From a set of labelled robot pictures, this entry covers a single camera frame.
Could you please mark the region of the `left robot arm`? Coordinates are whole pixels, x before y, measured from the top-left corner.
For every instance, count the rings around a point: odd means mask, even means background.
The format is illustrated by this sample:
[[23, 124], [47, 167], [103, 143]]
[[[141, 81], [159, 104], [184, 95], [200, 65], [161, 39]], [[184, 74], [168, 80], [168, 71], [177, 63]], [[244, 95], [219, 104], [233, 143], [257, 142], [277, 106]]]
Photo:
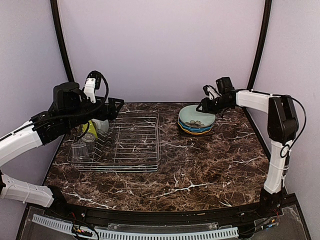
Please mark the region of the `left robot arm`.
[[[49, 110], [31, 117], [0, 139], [0, 164], [5, 165], [29, 150], [45, 146], [92, 119], [101, 122], [116, 119], [124, 100], [95, 96], [95, 86], [94, 82], [86, 84], [84, 89], [76, 82], [55, 86]], [[45, 208], [56, 199], [64, 198], [56, 187], [31, 184], [5, 173], [0, 174], [0, 197]]]

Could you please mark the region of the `clear ribbed glass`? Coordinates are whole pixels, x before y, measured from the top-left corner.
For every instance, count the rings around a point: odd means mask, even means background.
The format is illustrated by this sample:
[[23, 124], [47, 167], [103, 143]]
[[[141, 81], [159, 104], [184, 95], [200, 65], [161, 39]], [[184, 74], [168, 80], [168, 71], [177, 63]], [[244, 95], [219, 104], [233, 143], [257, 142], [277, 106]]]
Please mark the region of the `clear ribbed glass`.
[[88, 148], [84, 142], [74, 142], [71, 144], [70, 160], [78, 162], [89, 158]]

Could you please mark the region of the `blue polka dot plate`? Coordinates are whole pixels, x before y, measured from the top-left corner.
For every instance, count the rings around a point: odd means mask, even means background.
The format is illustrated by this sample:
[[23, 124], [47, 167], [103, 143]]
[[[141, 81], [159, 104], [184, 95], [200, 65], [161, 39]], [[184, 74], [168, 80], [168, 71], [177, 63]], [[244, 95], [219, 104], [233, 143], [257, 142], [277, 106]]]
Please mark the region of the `blue polka dot plate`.
[[209, 126], [205, 126], [205, 127], [190, 127], [190, 126], [184, 125], [181, 122], [178, 122], [177, 124], [178, 124], [178, 126], [184, 128], [184, 129], [188, 129], [189, 131], [197, 131], [197, 130], [200, 131], [200, 130], [208, 130], [208, 129], [213, 128], [213, 125], [209, 125]]

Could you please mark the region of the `pale green plate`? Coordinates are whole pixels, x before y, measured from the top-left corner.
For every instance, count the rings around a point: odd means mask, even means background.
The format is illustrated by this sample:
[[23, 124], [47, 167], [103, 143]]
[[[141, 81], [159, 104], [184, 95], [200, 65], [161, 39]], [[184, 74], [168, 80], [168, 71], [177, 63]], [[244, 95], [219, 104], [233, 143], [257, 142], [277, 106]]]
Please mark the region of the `pale green plate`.
[[216, 120], [215, 114], [197, 111], [197, 105], [187, 105], [178, 114], [179, 120], [186, 126], [192, 128], [204, 128], [212, 126]]

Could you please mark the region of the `clear faceted glass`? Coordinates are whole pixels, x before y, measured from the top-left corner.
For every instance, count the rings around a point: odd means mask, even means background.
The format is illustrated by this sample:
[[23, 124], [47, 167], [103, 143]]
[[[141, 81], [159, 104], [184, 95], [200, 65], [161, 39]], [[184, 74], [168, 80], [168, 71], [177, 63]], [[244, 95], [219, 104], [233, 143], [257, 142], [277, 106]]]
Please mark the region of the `clear faceted glass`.
[[88, 153], [91, 154], [95, 147], [95, 135], [91, 132], [87, 132], [81, 139], [85, 143]]

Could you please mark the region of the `lime green bowl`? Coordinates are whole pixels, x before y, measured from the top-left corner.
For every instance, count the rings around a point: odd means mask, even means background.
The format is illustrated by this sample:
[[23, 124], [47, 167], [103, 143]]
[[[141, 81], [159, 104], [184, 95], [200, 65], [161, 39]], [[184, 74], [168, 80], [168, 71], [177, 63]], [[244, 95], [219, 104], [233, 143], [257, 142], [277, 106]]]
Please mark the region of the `lime green bowl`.
[[97, 130], [92, 120], [82, 125], [80, 138], [84, 137], [85, 134], [92, 134], [96, 139], [98, 138]]

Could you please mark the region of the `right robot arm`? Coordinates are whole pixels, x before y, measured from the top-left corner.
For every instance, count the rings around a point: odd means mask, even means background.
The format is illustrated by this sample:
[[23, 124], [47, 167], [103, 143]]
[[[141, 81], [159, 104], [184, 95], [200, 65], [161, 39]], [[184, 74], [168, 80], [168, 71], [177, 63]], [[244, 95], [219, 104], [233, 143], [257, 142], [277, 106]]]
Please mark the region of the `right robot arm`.
[[216, 87], [205, 85], [202, 89], [206, 97], [196, 108], [198, 112], [217, 114], [224, 109], [239, 106], [267, 114], [271, 153], [267, 178], [260, 192], [256, 213], [261, 217], [271, 216], [283, 202], [283, 188], [291, 150], [304, 131], [299, 127], [295, 108], [298, 100], [290, 95], [235, 89], [229, 77], [217, 79]]

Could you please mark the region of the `black square floral plate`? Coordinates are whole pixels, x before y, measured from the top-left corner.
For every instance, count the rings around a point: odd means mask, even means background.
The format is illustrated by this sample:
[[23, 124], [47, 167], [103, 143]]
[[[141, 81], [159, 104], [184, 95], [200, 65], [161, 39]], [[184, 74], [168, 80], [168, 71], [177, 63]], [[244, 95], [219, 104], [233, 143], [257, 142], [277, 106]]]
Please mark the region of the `black square floral plate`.
[[198, 133], [188, 133], [188, 132], [185, 132], [185, 131], [179, 131], [178, 132], [180, 136], [182, 137], [210, 137], [210, 136], [214, 136], [215, 133], [214, 132], [206, 132], [206, 133], [201, 133], [201, 134], [198, 134]]

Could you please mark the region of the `yellow polka dot plate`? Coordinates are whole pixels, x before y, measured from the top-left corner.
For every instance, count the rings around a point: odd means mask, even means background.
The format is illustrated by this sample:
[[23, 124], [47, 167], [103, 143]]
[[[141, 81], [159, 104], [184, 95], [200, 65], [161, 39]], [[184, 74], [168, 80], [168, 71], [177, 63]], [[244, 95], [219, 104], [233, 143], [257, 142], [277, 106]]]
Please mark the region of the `yellow polka dot plate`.
[[203, 133], [208, 133], [208, 132], [212, 132], [212, 129], [209, 128], [208, 130], [196, 130], [196, 131], [192, 131], [192, 130], [188, 130], [188, 129], [185, 129], [181, 126], [178, 126], [178, 129], [181, 130], [181, 131], [185, 131], [187, 133], [195, 133], [195, 134], [203, 134]]

